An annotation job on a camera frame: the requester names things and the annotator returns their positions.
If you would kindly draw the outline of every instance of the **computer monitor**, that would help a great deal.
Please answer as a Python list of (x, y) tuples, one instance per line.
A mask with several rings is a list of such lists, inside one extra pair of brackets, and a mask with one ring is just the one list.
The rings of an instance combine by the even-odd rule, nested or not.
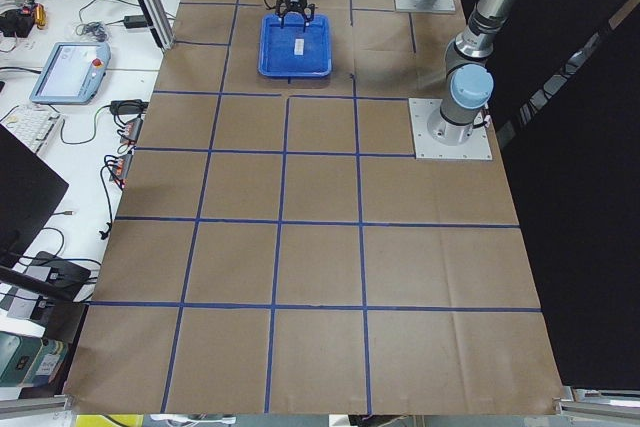
[(89, 271), (42, 252), (32, 265), (55, 271), (37, 279), (12, 267), (55, 212), (69, 185), (0, 126), (0, 282), (44, 298), (73, 300)]

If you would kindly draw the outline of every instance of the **white keyboard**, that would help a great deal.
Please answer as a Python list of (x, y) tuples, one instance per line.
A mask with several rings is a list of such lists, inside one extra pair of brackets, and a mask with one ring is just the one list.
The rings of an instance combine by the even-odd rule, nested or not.
[(32, 152), (41, 154), (62, 124), (62, 116), (49, 107), (20, 105), (1, 123)]

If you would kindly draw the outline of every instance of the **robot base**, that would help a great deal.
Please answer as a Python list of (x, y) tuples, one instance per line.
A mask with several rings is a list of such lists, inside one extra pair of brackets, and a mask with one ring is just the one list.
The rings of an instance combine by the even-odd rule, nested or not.
[(398, 12), (429, 12), (432, 14), (455, 14), (453, 0), (395, 0)]
[[(416, 159), (493, 160), (484, 127), (474, 129), (469, 140), (455, 147), (441, 144), (431, 136), (427, 120), (432, 112), (440, 108), (441, 103), (441, 99), (409, 99)], [(482, 122), (482, 114), (476, 117), (476, 123), (480, 122)]]

